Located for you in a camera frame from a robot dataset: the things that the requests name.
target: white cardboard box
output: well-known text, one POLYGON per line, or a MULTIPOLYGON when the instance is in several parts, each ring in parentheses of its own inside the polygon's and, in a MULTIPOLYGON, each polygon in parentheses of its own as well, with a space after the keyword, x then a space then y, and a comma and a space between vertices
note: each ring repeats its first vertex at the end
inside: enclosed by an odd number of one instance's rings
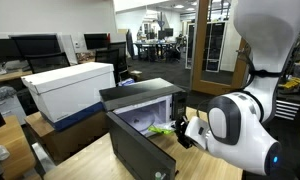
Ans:
POLYGON ((41 114, 58 131, 103 109, 99 90, 115 87, 113 65, 85 63, 22 77, 41 114))

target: cardboard box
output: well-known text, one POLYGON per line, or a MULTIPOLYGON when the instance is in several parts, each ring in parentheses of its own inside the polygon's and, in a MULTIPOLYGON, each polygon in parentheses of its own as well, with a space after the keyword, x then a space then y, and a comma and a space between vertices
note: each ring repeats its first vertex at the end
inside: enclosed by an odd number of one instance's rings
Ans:
POLYGON ((55 163, 66 160, 109 131, 104 111, 99 111, 61 132, 55 131, 40 112, 27 116, 25 120, 55 163))
POLYGON ((57 131, 103 109, 99 90, 115 87, 113 65, 95 62, 24 76, 22 82, 57 131))

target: blue light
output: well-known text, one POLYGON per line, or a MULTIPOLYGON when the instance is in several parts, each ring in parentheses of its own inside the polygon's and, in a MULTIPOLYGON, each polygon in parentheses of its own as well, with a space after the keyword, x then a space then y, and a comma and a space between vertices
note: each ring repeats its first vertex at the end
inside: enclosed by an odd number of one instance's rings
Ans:
POLYGON ((276 156, 273 158, 273 162, 276 163, 277 161, 278 161, 278 157, 276 156))

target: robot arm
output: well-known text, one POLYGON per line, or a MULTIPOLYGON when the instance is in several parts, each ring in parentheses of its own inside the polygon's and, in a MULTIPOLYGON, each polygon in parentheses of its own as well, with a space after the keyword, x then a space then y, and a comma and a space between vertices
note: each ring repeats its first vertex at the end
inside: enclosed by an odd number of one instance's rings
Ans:
POLYGON ((195 145, 247 171, 268 175, 280 144, 263 128, 276 111, 275 90, 300 31, 300 0, 239 0, 234 25, 250 44, 253 81, 240 92, 215 97, 209 122, 176 123, 179 142, 195 145))

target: ceiling light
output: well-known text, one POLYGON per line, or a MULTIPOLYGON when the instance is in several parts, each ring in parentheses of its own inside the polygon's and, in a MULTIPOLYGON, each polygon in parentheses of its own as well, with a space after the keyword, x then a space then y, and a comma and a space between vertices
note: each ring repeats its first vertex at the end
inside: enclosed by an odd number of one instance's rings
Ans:
POLYGON ((184 6, 182 6, 181 4, 174 6, 174 8, 177 8, 177 9, 181 9, 181 8, 183 8, 183 7, 184 7, 184 6))

